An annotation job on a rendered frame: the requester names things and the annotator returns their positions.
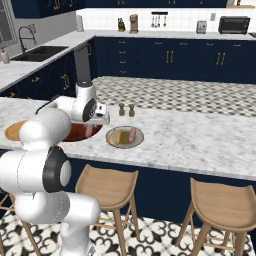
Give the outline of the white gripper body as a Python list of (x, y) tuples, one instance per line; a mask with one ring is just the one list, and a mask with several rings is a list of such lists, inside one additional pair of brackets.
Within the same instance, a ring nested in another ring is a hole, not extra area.
[(102, 117), (98, 117), (97, 115), (94, 115), (88, 121), (88, 124), (93, 124), (93, 125), (108, 125), (109, 123), (110, 123), (110, 114), (109, 113), (103, 115)]

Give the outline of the dark brown bowl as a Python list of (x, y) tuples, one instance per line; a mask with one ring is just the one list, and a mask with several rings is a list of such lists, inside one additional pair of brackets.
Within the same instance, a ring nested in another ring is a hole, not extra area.
[[(72, 128), (69, 135), (63, 140), (63, 142), (76, 142), (82, 141), (90, 137), (86, 137), (86, 124), (72, 123)], [(93, 125), (91, 137), (99, 132), (103, 125)]]

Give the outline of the grey round plate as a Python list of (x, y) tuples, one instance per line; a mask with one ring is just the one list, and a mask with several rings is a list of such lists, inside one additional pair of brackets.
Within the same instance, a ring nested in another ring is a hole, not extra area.
[[(133, 127), (132, 126), (119, 126), (119, 127), (115, 127), (111, 130), (109, 130), (106, 134), (106, 141), (109, 145), (111, 145), (109, 143), (109, 138), (110, 136), (112, 135), (113, 131), (115, 129), (122, 129), (124, 131), (128, 131), (129, 132), (129, 135), (130, 135), (130, 130), (132, 129)], [(116, 148), (121, 148), (121, 149), (129, 149), (129, 148), (133, 148), (133, 147), (136, 147), (138, 145), (140, 145), (144, 140), (144, 134), (142, 133), (142, 131), (138, 128), (136, 128), (136, 137), (135, 137), (135, 140), (133, 142), (129, 142), (128, 144), (121, 144), (121, 145), (117, 145), (117, 146), (113, 146), (113, 147), (116, 147)]]

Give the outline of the grey dishwasher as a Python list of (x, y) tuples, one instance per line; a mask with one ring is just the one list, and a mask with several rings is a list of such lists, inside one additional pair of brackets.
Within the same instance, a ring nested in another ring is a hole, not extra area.
[(90, 64), (89, 64), (89, 53), (88, 44), (83, 44), (74, 50), (77, 80), (78, 81), (90, 81)]

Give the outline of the dark blue base cupboards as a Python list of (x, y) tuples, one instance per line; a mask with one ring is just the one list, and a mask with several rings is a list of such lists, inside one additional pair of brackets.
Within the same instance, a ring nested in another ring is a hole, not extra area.
[(95, 37), (89, 62), (93, 78), (256, 84), (256, 41)]
[(70, 52), (0, 92), (0, 96), (36, 100), (50, 100), (55, 95), (74, 97), (76, 81), (74, 53)]

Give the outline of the dark blue island base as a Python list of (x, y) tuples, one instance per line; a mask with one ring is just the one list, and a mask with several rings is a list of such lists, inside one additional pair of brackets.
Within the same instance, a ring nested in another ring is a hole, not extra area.
[(185, 216), (185, 207), (190, 198), (190, 177), (203, 182), (219, 182), (239, 187), (252, 185), (256, 190), (256, 174), (249, 176), (242, 172), (216, 172), (203, 166), (190, 168), (185, 163), (169, 165), (163, 160), (159, 163), (147, 163), (143, 155), (134, 158), (130, 150), (114, 150), (107, 157), (82, 158), (68, 158), (60, 150), (50, 150), (46, 155), (45, 166), (60, 169), (65, 160), (69, 160), (72, 166), (72, 175), (65, 188), (67, 192), (75, 191), (75, 184), (86, 164), (128, 173), (138, 170), (135, 198), (139, 216), (175, 223), (180, 223)]

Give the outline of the white paper towel roll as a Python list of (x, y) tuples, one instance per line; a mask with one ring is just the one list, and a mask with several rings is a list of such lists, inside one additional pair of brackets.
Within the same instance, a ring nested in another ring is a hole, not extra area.
[(77, 32), (84, 32), (83, 18), (81, 15), (76, 15)]

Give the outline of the brown coffee machine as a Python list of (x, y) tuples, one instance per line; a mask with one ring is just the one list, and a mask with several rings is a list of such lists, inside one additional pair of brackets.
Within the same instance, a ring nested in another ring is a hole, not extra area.
[(130, 15), (130, 34), (138, 33), (138, 15), (132, 14)]

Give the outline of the white soap dispenser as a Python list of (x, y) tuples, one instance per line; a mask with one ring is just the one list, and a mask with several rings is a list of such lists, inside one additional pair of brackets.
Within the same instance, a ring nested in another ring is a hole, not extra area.
[(9, 55), (3, 48), (1, 49), (1, 57), (4, 64), (10, 63)]

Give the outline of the grey framed window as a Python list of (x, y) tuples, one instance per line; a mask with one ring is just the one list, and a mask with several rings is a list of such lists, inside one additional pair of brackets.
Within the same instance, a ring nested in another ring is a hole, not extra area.
[(6, 48), (16, 42), (16, 31), (8, 2), (0, 0), (0, 48)]

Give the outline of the silver toaster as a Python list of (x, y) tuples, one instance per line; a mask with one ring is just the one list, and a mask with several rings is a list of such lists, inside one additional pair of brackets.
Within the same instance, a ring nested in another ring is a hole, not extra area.
[(205, 34), (207, 29), (207, 22), (206, 21), (198, 21), (196, 27), (197, 34)]

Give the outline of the black toaster oven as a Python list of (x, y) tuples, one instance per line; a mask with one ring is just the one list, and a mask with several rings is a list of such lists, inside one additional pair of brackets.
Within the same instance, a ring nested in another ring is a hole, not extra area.
[(246, 34), (250, 18), (247, 16), (222, 16), (219, 21), (220, 34)]

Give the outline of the rail with hanging tools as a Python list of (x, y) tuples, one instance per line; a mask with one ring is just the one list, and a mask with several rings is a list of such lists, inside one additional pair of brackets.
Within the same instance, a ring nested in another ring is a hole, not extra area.
[(160, 28), (160, 27), (166, 27), (167, 26), (167, 12), (152, 12), (152, 22), (151, 27), (152, 28)]

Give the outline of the dark blue wall cupboards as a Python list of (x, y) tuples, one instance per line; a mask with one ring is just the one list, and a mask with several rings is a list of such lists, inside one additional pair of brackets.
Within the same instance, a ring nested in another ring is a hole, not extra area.
[(45, 18), (84, 8), (225, 8), (227, 0), (10, 0), (16, 18)]

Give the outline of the wooden wall shelf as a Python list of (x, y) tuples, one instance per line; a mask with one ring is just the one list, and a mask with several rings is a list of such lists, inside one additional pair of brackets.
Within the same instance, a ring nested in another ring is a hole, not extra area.
[(243, 9), (255, 9), (254, 4), (244, 4), (245, 0), (227, 0), (227, 8), (243, 8)]

